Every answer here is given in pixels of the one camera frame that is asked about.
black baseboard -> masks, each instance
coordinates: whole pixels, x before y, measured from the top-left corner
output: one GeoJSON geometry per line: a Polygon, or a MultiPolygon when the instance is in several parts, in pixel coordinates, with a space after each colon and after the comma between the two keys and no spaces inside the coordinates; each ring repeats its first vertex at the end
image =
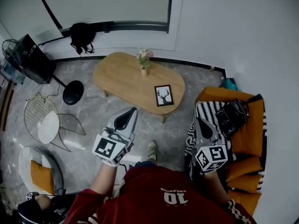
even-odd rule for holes
{"type": "MultiPolygon", "coordinates": [[[[53,62],[68,62],[68,61],[77,61],[77,60],[97,60],[97,59],[104,59],[106,56],[84,56],[84,57],[72,57],[72,58],[64,58],[64,59],[57,59],[52,60],[53,62]]],[[[181,65],[190,65],[190,66],[196,66],[201,67],[204,69],[211,69],[210,65],[205,65],[201,63],[195,63],[195,62],[187,62],[182,60],[173,60],[173,59],[166,59],[166,58],[159,58],[159,57],[151,57],[149,60],[153,62],[167,62],[167,63],[175,63],[175,64],[181,64],[181,65]]],[[[224,78],[226,78],[225,69],[214,67],[214,70],[220,71],[224,78]]]]}

black bag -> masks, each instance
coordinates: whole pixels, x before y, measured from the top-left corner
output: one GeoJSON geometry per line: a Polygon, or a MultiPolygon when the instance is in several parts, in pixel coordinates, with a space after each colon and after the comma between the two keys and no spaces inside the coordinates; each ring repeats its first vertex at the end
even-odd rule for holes
{"type": "Polygon", "coordinates": [[[226,137],[231,137],[244,124],[249,117],[249,106],[246,102],[234,100],[225,104],[217,113],[216,117],[226,137]]]}
{"type": "Polygon", "coordinates": [[[70,28],[71,32],[71,46],[76,49],[76,52],[81,55],[82,48],[85,53],[94,53],[92,40],[95,37],[95,32],[89,24],[76,23],[70,28]],[[88,50],[87,46],[91,45],[92,49],[88,50]]]}

round black fan base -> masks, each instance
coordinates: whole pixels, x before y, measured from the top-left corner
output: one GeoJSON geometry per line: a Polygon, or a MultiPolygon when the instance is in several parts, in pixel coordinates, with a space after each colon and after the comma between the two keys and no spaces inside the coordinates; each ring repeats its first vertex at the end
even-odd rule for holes
{"type": "Polygon", "coordinates": [[[64,89],[63,99],[67,105],[74,105],[76,104],[82,97],[84,92],[83,84],[78,81],[74,80],[70,82],[64,89]]]}

wire chair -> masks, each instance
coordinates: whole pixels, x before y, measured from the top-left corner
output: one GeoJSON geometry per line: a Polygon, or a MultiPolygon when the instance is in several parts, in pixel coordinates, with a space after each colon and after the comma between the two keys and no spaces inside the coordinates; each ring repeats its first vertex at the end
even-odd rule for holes
{"type": "Polygon", "coordinates": [[[32,99],[27,100],[24,111],[24,122],[28,133],[36,141],[41,143],[51,143],[56,147],[59,147],[68,152],[71,152],[71,150],[69,150],[62,141],[60,136],[60,129],[71,131],[80,135],[85,135],[85,131],[80,121],[75,116],[73,116],[72,114],[59,114],[53,102],[44,96],[35,96],[32,99]],[[60,115],[70,115],[73,118],[75,118],[77,122],[80,124],[83,133],[79,133],[77,131],[62,127],[60,124],[60,115]],[[46,128],[47,131],[50,133],[50,140],[49,142],[45,142],[43,139],[41,139],[40,131],[44,128],[45,122],[47,123],[49,121],[52,122],[52,124],[46,124],[46,128]],[[57,137],[57,135],[59,136],[60,141],[65,148],[62,148],[57,144],[53,143],[53,140],[57,137]]]}

orange cushion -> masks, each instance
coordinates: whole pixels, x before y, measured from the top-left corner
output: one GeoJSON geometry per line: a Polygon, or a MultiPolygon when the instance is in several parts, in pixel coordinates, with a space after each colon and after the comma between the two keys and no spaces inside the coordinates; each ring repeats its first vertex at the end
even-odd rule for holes
{"type": "Polygon", "coordinates": [[[256,193],[261,177],[261,175],[242,175],[230,180],[228,185],[232,188],[241,189],[250,193],[256,193]]]}
{"type": "Polygon", "coordinates": [[[263,150],[263,100],[249,103],[248,122],[233,135],[235,154],[262,155],[263,150]]]}
{"type": "Polygon", "coordinates": [[[243,161],[235,162],[226,167],[227,179],[230,181],[234,178],[240,177],[244,174],[261,170],[259,157],[252,156],[243,161]]]}
{"type": "Polygon", "coordinates": [[[40,190],[54,195],[54,182],[51,168],[45,168],[37,162],[31,160],[31,178],[40,190]]]}
{"type": "Polygon", "coordinates": [[[230,199],[234,199],[236,203],[241,204],[250,215],[253,215],[261,194],[242,193],[228,190],[228,197],[230,199]]]}
{"type": "Polygon", "coordinates": [[[247,101],[249,98],[254,97],[254,95],[247,94],[240,91],[231,91],[219,87],[206,87],[198,95],[197,101],[220,101],[229,102],[234,99],[247,101]]]}

